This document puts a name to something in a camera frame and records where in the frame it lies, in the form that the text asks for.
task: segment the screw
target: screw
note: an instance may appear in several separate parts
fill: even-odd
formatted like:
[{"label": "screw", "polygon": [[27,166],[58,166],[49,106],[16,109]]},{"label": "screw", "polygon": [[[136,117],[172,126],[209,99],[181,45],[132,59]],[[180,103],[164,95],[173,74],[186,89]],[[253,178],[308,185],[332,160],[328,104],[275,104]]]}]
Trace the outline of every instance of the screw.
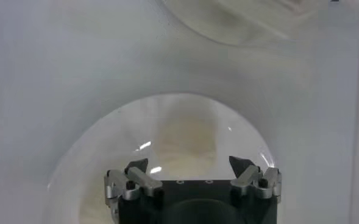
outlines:
[{"label": "screw", "polygon": [[127,190],[133,190],[133,189],[135,189],[136,188],[136,184],[135,184],[135,182],[133,182],[133,181],[128,181],[128,182],[126,182],[126,189]]},{"label": "screw", "polygon": [[269,182],[266,179],[261,178],[258,182],[258,185],[261,188],[267,188],[267,186],[269,185]]}]

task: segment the bolt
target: bolt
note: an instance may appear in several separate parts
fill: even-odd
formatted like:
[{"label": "bolt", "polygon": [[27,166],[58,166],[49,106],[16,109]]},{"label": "bolt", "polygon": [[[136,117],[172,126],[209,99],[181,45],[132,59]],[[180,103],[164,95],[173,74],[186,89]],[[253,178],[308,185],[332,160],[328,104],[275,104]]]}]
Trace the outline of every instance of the bolt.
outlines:
[{"label": "bolt", "polygon": [[135,184],[135,182],[133,182],[133,181],[128,181],[128,182],[126,182],[126,189],[127,190],[133,190],[133,189],[135,189],[136,188],[136,184]]},{"label": "bolt", "polygon": [[261,179],[259,180],[259,182],[258,182],[258,185],[259,185],[259,187],[261,187],[261,188],[267,188],[268,185],[269,185],[269,182],[268,182],[266,179],[261,178]]}]

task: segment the transparent lid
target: transparent lid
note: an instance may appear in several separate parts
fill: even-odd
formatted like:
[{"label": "transparent lid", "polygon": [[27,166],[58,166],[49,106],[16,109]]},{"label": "transparent lid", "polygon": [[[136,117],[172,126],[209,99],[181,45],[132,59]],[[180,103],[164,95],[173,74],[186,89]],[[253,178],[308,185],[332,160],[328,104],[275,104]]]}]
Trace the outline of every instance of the transparent lid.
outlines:
[{"label": "transparent lid", "polygon": [[147,174],[158,180],[228,180],[235,178],[230,155],[262,170],[274,166],[258,131],[217,101],[193,94],[136,100],[100,119],[63,157],[50,183],[46,223],[111,222],[103,176],[130,161],[148,158]]}]

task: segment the plastic container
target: plastic container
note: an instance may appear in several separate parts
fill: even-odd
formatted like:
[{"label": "plastic container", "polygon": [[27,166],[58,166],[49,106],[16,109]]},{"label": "plastic container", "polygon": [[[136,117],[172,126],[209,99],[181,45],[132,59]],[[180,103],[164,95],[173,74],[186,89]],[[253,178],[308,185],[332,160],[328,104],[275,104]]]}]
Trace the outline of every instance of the plastic container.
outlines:
[{"label": "plastic container", "polygon": [[179,20],[220,43],[251,46],[292,40],[297,28],[326,5],[322,0],[163,0]]},{"label": "plastic container", "polygon": [[[45,223],[79,200],[79,189],[50,195],[78,139],[123,105],[177,92],[221,102],[259,131],[283,173],[281,223],[347,224],[352,201],[358,220],[359,14],[331,2],[306,39],[239,49],[196,35],[161,6],[0,1],[0,223]],[[56,224],[80,224],[73,217]]]}]

